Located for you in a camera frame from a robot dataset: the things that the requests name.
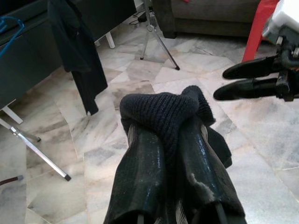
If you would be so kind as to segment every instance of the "gray sofa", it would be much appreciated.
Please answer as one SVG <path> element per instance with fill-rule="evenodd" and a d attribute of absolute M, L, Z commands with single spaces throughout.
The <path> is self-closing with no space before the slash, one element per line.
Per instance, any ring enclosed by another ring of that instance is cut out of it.
<path fill-rule="evenodd" d="M 260 0 L 152 0 L 166 38 L 177 32 L 248 36 Z"/>

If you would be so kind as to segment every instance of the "marble floor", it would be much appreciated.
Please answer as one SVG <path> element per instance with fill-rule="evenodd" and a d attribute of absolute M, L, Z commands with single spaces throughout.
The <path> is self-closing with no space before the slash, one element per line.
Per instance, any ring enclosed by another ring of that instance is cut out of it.
<path fill-rule="evenodd" d="M 19 127 L 40 136 L 37 146 L 72 180 L 66 182 L 0 127 L 0 180 L 24 176 L 0 187 L 0 224 L 102 223 L 115 170 L 128 147 L 120 123 L 121 98 L 128 93 L 179 94 L 189 85 L 203 90 L 217 119 L 213 127 L 231 148 L 233 165 L 228 172 L 248 223 L 299 224 L 299 101 L 212 98 L 227 83 L 222 72 L 241 61 L 246 39 L 163 39 L 181 67 L 177 71 L 154 38 L 145 60 L 139 60 L 144 26 L 124 23 L 112 36 L 115 49 L 104 39 L 98 47 L 109 87 L 96 98 L 97 114 L 86 116 L 71 74 L 61 68 L 12 106 L 24 119 Z M 258 56 L 274 52 L 263 44 Z"/>

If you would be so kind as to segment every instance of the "white plastic leg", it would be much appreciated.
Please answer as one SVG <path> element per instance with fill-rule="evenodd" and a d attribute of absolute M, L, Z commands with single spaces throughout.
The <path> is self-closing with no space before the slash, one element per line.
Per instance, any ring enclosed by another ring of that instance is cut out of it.
<path fill-rule="evenodd" d="M 114 41 L 113 41 L 113 38 L 112 38 L 110 32 L 106 33 L 106 38 L 107 38 L 109 47 L 110 47 L 111 49 L 115 48 L 115 44 L 114 44 Z"/>

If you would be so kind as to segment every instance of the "blue cable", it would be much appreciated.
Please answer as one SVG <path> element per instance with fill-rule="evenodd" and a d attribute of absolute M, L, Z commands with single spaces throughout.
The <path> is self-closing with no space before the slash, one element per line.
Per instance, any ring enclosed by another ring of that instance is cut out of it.
<path fill-rule="evenodd" d="M 17 36 L 22 32 L 22 30 L 25 28 L 25 24 L 22 22 L 22 20 L 19 20 L 12 16 L 0 16 L 0 34 L 4 32 L 7 28 L 7 24 L 5 23 L 5 20 L 15 20 L 19 26 L 20 29 L 14 34 L 14 36 L 9 40 L 9 42 L 6 44 L 6 46 L 2 49 L 0 52 L 0 57 L 4 55 L 6 50 L 9 48 L 9 46 L 13 43 L 13 41 L 17 38 Z"/>

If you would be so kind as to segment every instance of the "sofa leg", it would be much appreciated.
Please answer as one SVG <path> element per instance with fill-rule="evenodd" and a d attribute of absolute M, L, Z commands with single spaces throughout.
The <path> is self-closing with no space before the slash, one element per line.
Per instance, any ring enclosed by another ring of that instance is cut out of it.
<path fill-rule="evenodd" d="M 177 38 L 177 32 L 163 31 L 163 36 L 165 38 L 176 39 Z"/>

